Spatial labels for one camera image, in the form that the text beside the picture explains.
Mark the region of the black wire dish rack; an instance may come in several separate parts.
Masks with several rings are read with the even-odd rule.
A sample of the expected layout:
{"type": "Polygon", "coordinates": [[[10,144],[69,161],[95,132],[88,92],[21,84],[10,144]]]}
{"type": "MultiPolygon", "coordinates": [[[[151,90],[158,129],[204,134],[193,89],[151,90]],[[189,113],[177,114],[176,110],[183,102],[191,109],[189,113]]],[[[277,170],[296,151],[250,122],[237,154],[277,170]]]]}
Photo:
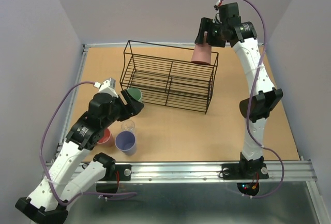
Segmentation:
{"type": "Polygon", "coordinates": [[[159,106],[206,113],[213,96],[218,52],[210,65],[191,62],[193,48],[132,47],[126,44],[120,77],[122,89],[139,88],[142,101],[159,106]]]}

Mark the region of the green plastic cup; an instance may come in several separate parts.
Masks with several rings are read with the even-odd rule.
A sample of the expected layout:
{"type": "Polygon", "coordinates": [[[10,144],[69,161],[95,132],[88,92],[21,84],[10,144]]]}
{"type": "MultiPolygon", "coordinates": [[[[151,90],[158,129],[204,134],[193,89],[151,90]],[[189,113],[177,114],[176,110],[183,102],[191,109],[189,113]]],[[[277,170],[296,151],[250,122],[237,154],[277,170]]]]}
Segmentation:
{"type": "Polygon", "coordinates": [[[139,88],[130,87],[127,89],[127,92],[134,100],[142,102],[142,92],[139,88]]]}

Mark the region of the pink plastic cup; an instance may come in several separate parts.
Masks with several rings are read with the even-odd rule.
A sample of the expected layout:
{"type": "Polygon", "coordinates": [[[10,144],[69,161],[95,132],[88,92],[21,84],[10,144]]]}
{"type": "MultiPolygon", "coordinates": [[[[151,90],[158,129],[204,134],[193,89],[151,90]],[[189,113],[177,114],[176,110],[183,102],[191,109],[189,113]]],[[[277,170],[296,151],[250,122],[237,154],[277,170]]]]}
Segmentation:
{"type": "Polygon", "coordinates": [[[194,64],[210,65],[212,56],[212,46],[206,42],[207,32],[204,33],[202,44],[195,44],[191,62],[194,64]]]}

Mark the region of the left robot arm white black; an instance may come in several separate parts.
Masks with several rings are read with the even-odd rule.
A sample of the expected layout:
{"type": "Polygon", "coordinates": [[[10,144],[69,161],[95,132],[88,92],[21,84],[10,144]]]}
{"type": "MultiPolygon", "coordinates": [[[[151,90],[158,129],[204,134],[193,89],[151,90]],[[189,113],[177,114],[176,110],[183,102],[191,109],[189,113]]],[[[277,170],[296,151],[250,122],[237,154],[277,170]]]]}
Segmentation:
{"type": "Polygon", "coordinates": [[[99,90],[66,136],[62,149],[35,190],[19,198],[15,207],[35,223],[64,223],[68,210],[100,179],[115,174],[115,159],[99,153],[86,169],[72,178],[78,165],[104,136],[115,121],[125,121],[138,115],[144,104],[135,100],[127,90],[118,96],[113,89],[99,90]]]}

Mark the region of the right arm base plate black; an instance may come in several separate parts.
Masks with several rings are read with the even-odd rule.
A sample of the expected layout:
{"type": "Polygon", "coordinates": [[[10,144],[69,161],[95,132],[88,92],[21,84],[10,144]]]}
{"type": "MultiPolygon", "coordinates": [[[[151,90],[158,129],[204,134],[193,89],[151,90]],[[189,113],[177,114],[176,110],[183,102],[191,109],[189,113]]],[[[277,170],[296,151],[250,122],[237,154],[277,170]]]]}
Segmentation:
{"type": "Polygon", "coordinates": [[[266,180],[269,178],[266,164],[253,168],[245,168],[239,163],[225,163],[222,165],[222,177],[225,180],[252,180],[257,178],[266,180]]]}

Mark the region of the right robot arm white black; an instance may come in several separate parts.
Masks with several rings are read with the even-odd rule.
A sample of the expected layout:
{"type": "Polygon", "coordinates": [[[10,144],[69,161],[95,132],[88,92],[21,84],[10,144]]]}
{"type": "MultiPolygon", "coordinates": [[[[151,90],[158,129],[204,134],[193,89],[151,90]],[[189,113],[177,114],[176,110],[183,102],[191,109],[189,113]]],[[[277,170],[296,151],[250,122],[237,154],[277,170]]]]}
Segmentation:
{"type": "Polygon", "coordinates": [[[224,164],[220,176],[226,180],[250,179],[254,176],[268,178],[264,163],[263,135],[271,111],[283,97],[283,91],[276,88],[263,64],[264,52],[259,50],[257,32],[251,22],[243,22],[237,3],[214,5],[218,13],[214,19],[202,18],[195,39],[191,62],[211,64],[213,47],[225,47],[229,43],[243,67],[249,87],[249,98],[239,103],[246,130],[244,147],[240,160],[224,164]]]}

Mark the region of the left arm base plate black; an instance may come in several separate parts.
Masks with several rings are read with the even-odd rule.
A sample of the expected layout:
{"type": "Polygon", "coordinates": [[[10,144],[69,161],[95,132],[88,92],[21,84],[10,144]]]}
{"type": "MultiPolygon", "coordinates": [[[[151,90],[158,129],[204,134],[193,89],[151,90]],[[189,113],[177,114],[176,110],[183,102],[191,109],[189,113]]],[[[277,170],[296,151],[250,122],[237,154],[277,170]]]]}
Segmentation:
{"type": "Polygon", "coordinates": [[[106,169],[106,174],[100,181],[130,181],[131,168],[131,164],[117,163],[113,168],[106,169]]]}

